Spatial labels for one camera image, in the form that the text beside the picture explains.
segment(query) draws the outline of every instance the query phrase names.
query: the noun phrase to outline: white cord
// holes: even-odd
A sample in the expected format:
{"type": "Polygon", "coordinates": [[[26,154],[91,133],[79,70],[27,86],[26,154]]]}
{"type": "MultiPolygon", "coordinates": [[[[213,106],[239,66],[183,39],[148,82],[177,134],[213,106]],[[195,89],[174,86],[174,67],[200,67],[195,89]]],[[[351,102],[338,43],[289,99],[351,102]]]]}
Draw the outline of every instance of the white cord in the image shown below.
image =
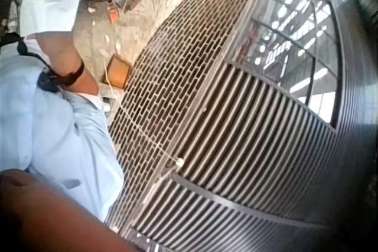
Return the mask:
{"type": "Polygon", "coordinates": [[[114,93],[114,90],[113,90],[113,87],[109,81],[109,78],[107,76],[107,68],[106,68],[106,64],[105,64],[105,59],[102,61],[103,62],[103,65],[104,65],[104,70],[105,70],[105,79],[110,87],[110,92],[112,93],[112,96],[113,98],[118,102],[119,104],[119,107],[123,110],[123,112],[126,114],[126,117],[131,121],[131,123],[143,134],[143,136],[149,140],[151,143],[153,143],[159,150],[161,150],[167,157],[169,157],[170,159],[172,159],[177,166],[179,167],[182,167],[183,164],[184,164],[184,160],[181,159],[181,158],[178,158],[178,159],[175,159],[173,158],[170,154],[168,154],[166,151],[164,151],[160,145],[158,145],[157,143],[155,143],[144,131],[143,129],[140,127],[140,125],[138,125],[134,120],[133,118],[131,118],[131,115],[129,114],[129,112],[124,108],[124,106],[122,105],[122,102],[119,100],[119,98],[115,95],[114,93]]]}

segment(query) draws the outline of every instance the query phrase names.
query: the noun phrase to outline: white shirt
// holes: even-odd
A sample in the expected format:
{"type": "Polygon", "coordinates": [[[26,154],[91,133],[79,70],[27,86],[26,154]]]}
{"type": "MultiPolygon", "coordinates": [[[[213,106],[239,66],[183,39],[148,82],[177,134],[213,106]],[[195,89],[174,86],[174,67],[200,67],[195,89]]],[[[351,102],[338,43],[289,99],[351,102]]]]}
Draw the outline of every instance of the white shirt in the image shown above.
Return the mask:
{"type": "MultiPolygon", "coordinates": [[[[25,43],[49,63],[35,40],[25,43]]],[[[0,54],[0,171],[26,170],[104,221],[122,189],[123,172],[102,101],[41,90],[37,80],[44,65],[16,48],[7,45],[0,54]]]]}

